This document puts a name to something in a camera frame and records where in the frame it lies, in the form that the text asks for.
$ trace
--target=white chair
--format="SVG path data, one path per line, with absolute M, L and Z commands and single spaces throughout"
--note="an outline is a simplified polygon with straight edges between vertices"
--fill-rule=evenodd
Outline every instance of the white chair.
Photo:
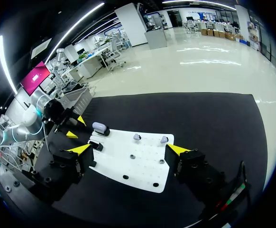
M 183 21 L 182 27 L 184 29 L 184 32 L 186 32 L 186 33 L 189 33 L 189 32 L 194 33 L 196 31 L 192 20 Z
M 114 68 L 116 66 L 120 66 L 120 67 L 123 67 L 123 65 L 126 63 L 125 61 L 122 61 L 121 58 L 121 53 L 118 51 L 117 49 L 117 40 L 116 39 L 113 39 L 111 41 L 111 46 L 109 48 L 109 52 L 107 52 L 105 55 L 107 56 L 106 58 L 106 62 L 107 64 L 109 64 L 110 62 L 111 63 L 111 66 L 110 66 L 110 70 L 111 71 L 114 71 Z
M 208 29 L 213 29 L 213 22 L 212 22 L 212 21 L 207 21 L 207 22 L 206 22 L 206 27 L 207 27 Z

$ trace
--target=white pillar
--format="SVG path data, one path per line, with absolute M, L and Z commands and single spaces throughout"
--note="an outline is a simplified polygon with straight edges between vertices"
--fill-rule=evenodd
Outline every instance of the white pillar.
M 147 38 L 144 35 L 146 32 L 145 24 L 141 21 L 133 3 L 116 9 L 115 13 L 117 14 L 132 46 L 147 43 Z
M 240 32 L 243 38 L 249 41 L 248 22 L 250 22 L 250 17 L 248 15 L 248 10 L 240 5 L 235 5 L 235 8 L 239 19 Z
M 66 48 L 64 48 L 64 54 L 70 61 L 70 63 L 73 63 L 79 58 L 79 55 L 76 52 L 75 47 L 73 45 L 69 45 Z

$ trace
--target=gray knob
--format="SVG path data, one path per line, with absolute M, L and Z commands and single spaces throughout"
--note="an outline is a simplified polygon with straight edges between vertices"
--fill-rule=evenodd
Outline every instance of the gray knob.
M 166 136 L 163 136 L 160 143 L 167 143 L 168 142 L 168 138 Z
M 95 131 L 100 132 L 102 134 L 104 134 L 104 132 L 106 131 L 106 126 L 102 123 L 94 122 L 92 124 L 92 127 Z
M 140 140 L 140 139 L 141 139 L 141 136 L 138 135 L 138 134 L 135 134 L 135 135 L 134 135 L 134 139 L 135 139 L 135 140 Z

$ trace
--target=cardboard box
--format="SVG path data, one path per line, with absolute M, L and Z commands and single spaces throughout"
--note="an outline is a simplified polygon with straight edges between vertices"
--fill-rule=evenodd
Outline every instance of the cardboard box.
M 232 35 L 232 34 L 225 34 L 225 38 L 229 39 L 229 40 L 232 40 L 232 41 L 235 41 L 235 36 Z
M 208 29 L 208 36 L 211 36 L 211 37 L 213 37 L 213 36 L 214 36 L 213 30 Z
M 242 36 L 242 35 L 239 35 L 239 34 L 236 34 L 236 35 L 235 35 L 235 38 L 243 39 L 243 36 Z
M 201 35 L 207 36 L 208 35 L 208 30 L 201 29 Z
M 219 31 L 214 31 L 214 36 L 219 37 Z
M 224 34 L 224 32 L 219 31 L 219 37 L 221 37 L 221 38 L 225 38 L 225 34 Z

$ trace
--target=hole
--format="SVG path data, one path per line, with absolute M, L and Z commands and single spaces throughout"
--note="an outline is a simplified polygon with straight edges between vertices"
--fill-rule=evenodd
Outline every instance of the hole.
M 211 178 L 206 178 L 206 182 L 207 182 L 208 184 L 211 184 L 211 183 L 213 182 L 213 180 L 212 180 Z

